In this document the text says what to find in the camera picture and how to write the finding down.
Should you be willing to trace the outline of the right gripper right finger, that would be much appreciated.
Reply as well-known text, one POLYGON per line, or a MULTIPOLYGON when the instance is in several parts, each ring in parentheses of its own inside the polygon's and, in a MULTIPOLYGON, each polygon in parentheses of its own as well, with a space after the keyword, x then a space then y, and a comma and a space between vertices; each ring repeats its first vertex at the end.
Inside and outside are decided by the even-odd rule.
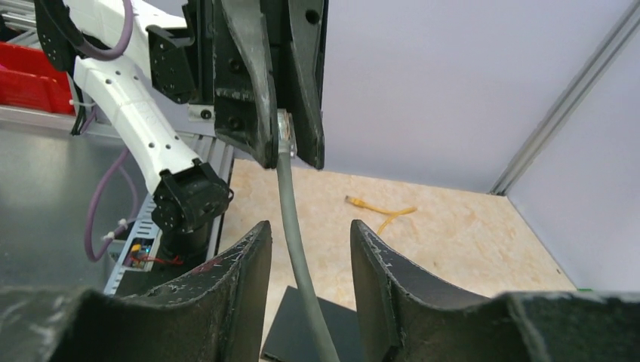
POLYGON ((359 219, 352 278, 368 361, 637 361, 636 293, 512 291, 488 298, 419 267, 359 219))

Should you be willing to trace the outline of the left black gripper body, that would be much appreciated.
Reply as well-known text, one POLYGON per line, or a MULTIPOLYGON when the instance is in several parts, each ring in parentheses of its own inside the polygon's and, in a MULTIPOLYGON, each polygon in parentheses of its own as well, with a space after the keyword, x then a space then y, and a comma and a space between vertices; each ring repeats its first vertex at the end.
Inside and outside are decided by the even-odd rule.
MULTIPOLYGON (((266 18, 277 109, 291 113, 293 90, 289 69, 289 1, 259 2, 266 18)), ((326 48, 329 4, 324 2, 326 48)), ((185 24, 150 26, 149 46, 153 87, 175 103, 209 107, 210 117, 215 120, 214 3, 187 1, 182 7, 185 24)))

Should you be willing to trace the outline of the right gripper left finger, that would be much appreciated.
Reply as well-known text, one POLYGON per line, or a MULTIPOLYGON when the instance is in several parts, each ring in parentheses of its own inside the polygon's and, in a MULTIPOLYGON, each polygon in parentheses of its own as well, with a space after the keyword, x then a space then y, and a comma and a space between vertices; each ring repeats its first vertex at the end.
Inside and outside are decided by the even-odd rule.
POLYGON ((219 256, 142 295, 4 287, 3 361, 256 361, 272 230, 257 223, 219 256))

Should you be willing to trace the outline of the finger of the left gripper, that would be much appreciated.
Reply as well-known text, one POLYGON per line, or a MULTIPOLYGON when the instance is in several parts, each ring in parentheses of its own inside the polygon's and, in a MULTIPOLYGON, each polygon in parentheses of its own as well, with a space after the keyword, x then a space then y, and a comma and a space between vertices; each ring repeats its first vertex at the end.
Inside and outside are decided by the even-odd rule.
POLYGON ((258 164, 277 163, 277 102, 259 1, 214 3, 214 130, 258 164))
POLYGON ((325 166, 325 138, 322 126, 322 82, 324 72, 324 1, 289 1, 292 75, 291 113, 297 141, 297 155, 309 166, 325 166))

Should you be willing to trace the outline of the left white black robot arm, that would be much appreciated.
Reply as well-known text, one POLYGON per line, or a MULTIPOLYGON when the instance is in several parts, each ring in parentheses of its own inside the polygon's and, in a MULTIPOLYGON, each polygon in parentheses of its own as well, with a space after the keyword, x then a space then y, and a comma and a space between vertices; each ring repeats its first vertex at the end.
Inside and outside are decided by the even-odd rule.
POLYGON ((170 256, 207 251, 209 226, 232 193, 142 78, 266 169, 277 164, 286 110, 297 156, 324 167, 326 1, 187 1, 180 17, 144 1, 37 1, 35 17, 50 63, 99 106, 137 162, 170 256))

